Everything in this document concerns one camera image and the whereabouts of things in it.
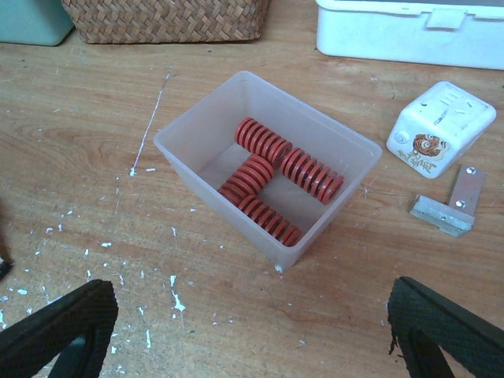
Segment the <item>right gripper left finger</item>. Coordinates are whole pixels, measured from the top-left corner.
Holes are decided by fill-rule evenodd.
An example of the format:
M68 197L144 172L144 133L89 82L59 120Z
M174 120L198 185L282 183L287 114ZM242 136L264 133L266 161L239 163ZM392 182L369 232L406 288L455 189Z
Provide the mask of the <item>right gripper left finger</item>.
M113 284L87 282L1 331L1 376L98 377L117 315Z

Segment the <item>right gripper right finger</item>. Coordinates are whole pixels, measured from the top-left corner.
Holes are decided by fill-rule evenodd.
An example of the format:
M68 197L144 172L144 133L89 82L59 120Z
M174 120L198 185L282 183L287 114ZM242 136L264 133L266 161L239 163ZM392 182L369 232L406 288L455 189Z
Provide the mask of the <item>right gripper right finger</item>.
M387 322L411 377L452 377L444 353L475 377L503 376L503 330L411 277L394 281Z

